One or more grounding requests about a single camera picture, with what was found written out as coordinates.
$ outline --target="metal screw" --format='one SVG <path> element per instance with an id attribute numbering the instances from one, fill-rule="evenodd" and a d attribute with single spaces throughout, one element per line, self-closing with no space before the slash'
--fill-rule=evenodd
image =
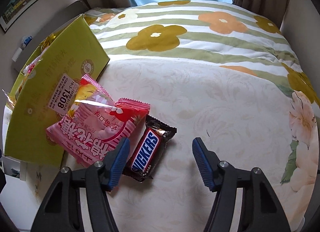
<path id="1" fill-rule="evenodd" d="M 226 162 L 226 161 L 221 161 L 221 162 L 219 163 L 219 165 L 220 165 L 221 167 L 223 167 L 223 168 L 226 168 L 226 167 L 229 166 L 229 163 Z"/>
<path id="2" fill-rule="evenodd" d="M 252 170 L 253 170 L 253 172 L 254 172 L 255 174 L 260 174 L 260 173 L 261 173 L 261 169 L 258 168 L 258 167 L 254 167 Z"/>
<path id="3" fill-rule="evenodd" d="M 62 173 L 67 173 L 69 171 L 69 167 L 62 167 L 60 171 Z"/>
<path id="4" fill-rule="evenodd" d="M 97 161 L 97 162 L 94 163 L 94 166 L 99 168 L 99 167 L 103 166 L 103 162 L 102 161 Z"/>

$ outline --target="green box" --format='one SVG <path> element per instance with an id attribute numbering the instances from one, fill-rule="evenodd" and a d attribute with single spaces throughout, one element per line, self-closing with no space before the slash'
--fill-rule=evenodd
<path id="1" fill-rule="evenodd" d="M 40 54 L 38 47 L 25 66 Z M 84 16 L 79 16 L 55 38 L 25 82 L 9 123 L 4 155 L 59 167 L 64 150 L 49 139 L 45 130 L 62 116 L 48 107 L 50 98 L 63 74 L 75 82 L 85 73 L 97 79 L 108 61 Z M 12 96 L 25 77 L 22 72 L 10 92 Z"/>

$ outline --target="white label sticker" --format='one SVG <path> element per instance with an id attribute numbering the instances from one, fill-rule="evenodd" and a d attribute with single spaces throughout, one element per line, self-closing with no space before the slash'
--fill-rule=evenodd
<path id="1" fill-rule="evenodd" d="M 78 88 L 79 84 L 64 73 L 53 92 L 48 107 L 64 116 L 68 112 L 70 100 Z"/>

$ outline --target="cotton candy bag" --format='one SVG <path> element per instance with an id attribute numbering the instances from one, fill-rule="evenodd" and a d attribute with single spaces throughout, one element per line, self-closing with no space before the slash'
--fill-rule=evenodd
<path id="1" fill-rule="evenodd" d="M 83 166 L 103 160 L 122 137 L 129 137 L 150 105 L 126 98 L 114 102 L 88 75 L 81 78 L 75 102 L 59 122 L 46 129 Z"/>

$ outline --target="snack in box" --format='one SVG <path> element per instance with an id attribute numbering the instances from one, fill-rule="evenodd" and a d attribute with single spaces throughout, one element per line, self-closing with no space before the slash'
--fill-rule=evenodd
<path id="1" fill-rule="evenodd" d="M 146 117 L 146 129 L 136 149 L 124 167 L 123 174 L 139 182 L 152 179 L 151 173 L 177 129 L 152 116 Z"/>
<path id="2" fill-rule="evenodd" d="M 46 132 L 88 167 L 115 149 L 122 137 L 129 137 L 149 111 L 150 105 L 139 101 L 122 98 L 115 103 L 104 88 L 84 75 L 68 113 Z"/>

